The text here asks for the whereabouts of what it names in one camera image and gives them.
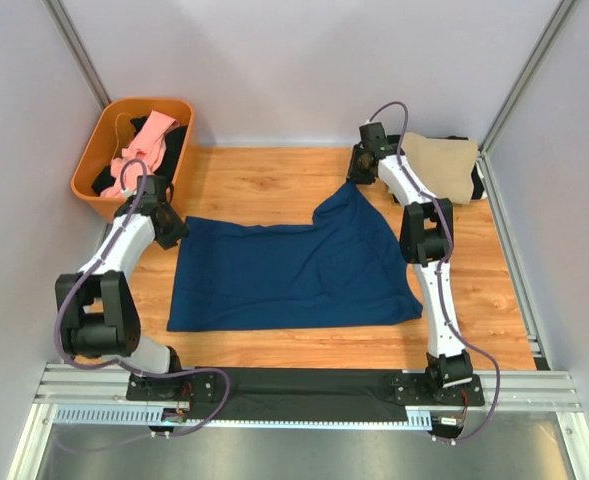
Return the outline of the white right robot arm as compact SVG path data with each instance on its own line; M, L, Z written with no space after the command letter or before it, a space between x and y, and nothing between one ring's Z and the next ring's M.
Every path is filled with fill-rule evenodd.
M450 281L453 205L431 192L409 165L400 141L392 141L380 122L359 127L347 180L381 180L403 207L400 252L419 281L428 321L427 367L399 390L409 400L442 405L481 406L482 387L462 340Z

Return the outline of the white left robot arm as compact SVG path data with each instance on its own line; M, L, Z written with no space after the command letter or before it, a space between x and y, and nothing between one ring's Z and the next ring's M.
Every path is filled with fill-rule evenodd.
M99 359L95 369L119 365L130 372L126 398L132 401L190 400L190 381L178 354L142 333L128 284L141 255L153 243L168 250L189 233L170 204L173 185L155 175L140 176L135 192L115 212L106 238L78 272L55 283L55 347L68 364L77 357Z

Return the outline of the blue printed t shirt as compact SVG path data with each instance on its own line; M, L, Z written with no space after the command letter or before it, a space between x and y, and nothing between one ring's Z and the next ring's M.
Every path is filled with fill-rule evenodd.
M395 325L422 315L395 234L353 184L308 225L186 223L170 332Z

